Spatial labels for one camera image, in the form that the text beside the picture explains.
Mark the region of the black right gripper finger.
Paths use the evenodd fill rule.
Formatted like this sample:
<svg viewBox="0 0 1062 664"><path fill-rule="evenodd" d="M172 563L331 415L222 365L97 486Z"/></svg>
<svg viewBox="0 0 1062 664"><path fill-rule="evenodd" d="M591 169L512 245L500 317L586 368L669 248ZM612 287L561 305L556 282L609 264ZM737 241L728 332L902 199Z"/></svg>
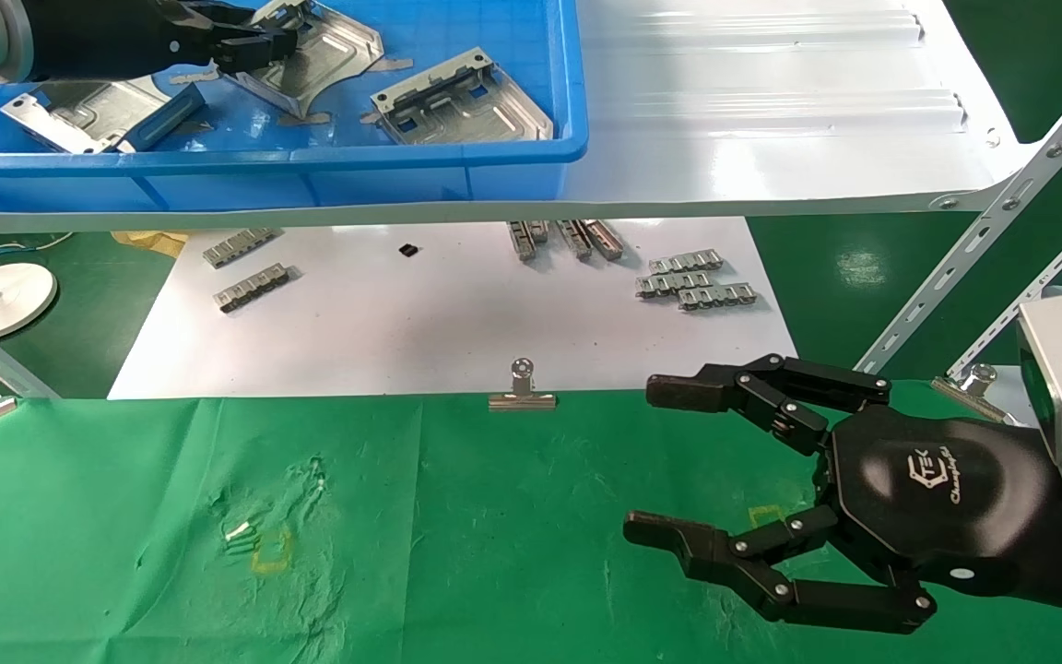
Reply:
<svg viewBox="0 0 1062 664"><path fill-rule="evenodd" d="M804 457L829 437L829 422L812 405L856 413L867 405L888 405L891 382L857 373L770 354L749 364L705 364L695 375L650 375L646 403L667 410L736 412Z"/></svg>

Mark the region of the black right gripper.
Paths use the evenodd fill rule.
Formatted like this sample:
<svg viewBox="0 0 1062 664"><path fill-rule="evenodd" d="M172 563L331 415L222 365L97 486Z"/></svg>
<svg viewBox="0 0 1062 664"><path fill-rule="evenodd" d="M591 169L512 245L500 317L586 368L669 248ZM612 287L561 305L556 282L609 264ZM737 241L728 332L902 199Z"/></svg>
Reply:
<svg viewBox="0 0 1062 664"><path fill-rule="evenodd" d="M937 610L918 581L962 593L1033 588L1035 530L1059 480L1035 429L872 405L834 426L822 463L829 505L738 535L632 510L623 535L674 554L688 579L730 589L771 623L911 634ZM829 540L885 584L776 571Z"/></svg>

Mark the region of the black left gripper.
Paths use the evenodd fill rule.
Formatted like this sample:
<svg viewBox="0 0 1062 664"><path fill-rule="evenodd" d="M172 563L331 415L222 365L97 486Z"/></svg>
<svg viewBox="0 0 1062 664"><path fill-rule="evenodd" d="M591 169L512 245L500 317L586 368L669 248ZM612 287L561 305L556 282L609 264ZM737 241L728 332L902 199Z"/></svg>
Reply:
<svg viewBox="0 0 1062 664"><path fill-rule="evenodd" d="M210 62L225 75L236 75L282 62L298 49L297 30L254 18L253 8L224 1L117 1L114 8L113 76L145 76L172 65ZM212 54L215 42L227 46Z"/></svg>

